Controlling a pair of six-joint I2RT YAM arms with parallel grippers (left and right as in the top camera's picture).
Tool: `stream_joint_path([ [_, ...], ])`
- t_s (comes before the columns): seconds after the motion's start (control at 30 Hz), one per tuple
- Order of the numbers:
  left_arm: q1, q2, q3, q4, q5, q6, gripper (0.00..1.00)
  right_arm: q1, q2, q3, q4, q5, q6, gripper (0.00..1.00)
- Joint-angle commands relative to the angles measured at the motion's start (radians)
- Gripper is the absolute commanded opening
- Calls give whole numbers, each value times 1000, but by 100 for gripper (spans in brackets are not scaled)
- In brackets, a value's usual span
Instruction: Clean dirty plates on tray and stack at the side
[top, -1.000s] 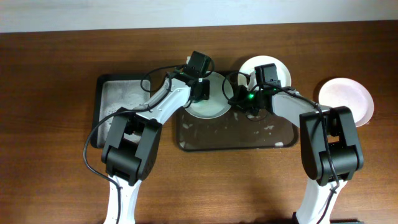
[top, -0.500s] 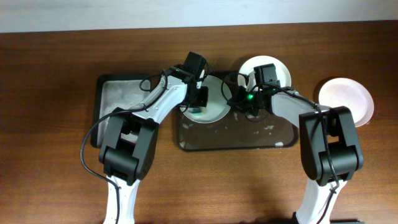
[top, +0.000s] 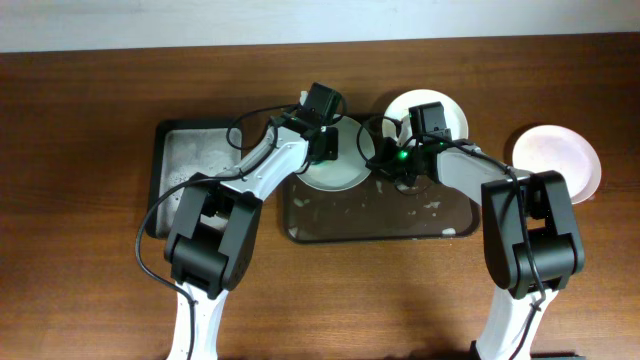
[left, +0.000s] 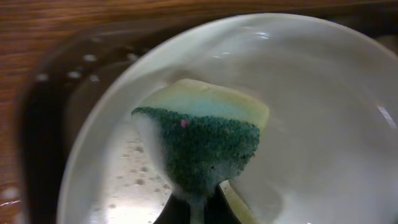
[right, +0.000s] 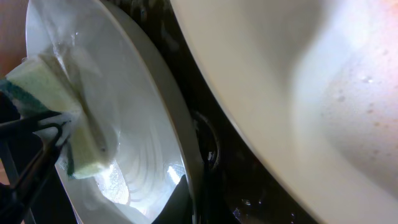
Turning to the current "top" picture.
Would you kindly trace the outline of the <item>cream plastic plate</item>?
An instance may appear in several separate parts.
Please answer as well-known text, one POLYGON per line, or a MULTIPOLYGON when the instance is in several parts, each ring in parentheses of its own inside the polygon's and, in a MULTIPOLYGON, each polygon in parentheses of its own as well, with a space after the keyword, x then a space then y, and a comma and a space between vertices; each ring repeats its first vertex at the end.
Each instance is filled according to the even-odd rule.
POLYGON ((416 89, 396 97, 387 107, 382 125, 382 140, 391 139, 401 147, 412 135, 409 109, 414 106, 440 103, 446 127, 452 140, 469 138, 469 125, 462 108, 449 96, 429 89, 416 89))

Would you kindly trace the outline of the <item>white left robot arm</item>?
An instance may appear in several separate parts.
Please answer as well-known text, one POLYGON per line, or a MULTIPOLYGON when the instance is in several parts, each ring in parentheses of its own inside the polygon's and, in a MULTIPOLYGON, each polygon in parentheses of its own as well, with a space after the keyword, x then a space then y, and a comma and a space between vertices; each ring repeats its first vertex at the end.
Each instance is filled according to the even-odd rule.
POLYGON ((268 120, 260 142, 231 170, 197 173, 182 185, 164 250, 178 294, 170 358, 216 358, 224 303, 248 269, 264 200, 289 175, 336 159, 333 125, 345 110, 339 92, 315 83, 268 120))

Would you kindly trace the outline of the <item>pink plastic plate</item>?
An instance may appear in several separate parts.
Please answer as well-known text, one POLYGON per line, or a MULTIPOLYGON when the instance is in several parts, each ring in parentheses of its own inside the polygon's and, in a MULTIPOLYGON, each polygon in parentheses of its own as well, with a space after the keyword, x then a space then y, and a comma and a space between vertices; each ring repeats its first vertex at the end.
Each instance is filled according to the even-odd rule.
POLYGON ((601 162, 592 145, 577 132, 557 125, 526 130, 514 144, 512 163, 534 173, 559 172, 573 204, 590 199, 602 177, 601 162))

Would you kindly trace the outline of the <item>pale green plastic plate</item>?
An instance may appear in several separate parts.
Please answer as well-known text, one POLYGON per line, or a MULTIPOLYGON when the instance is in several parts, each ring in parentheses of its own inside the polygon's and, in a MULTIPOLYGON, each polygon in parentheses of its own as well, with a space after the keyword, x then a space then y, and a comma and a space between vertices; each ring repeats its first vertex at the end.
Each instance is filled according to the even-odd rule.
POLYGON ((366 167, 366 160, 375 154, 371 135, 366 130, 358 132, 360 123, 350 117, 343 117, 334 127, 338 129, 337 159, 311 165, 298 176, 316 190, 344 191, 360 184, 371 173, 366 167))

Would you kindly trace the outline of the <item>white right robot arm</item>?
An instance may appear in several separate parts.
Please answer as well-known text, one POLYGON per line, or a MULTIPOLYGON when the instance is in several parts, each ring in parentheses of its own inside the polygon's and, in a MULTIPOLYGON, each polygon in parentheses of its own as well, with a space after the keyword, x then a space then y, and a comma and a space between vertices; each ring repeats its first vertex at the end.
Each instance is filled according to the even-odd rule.
POLYGON ((420 175, 481 208, 484 259, 496 285, 474 359, 529 359, 550 303, 586 256, 564 177, 513 168, 447 125, 444 106, 412 106, 405 120, 378 116, 382 133, 367 168, 411 186, 420 175))

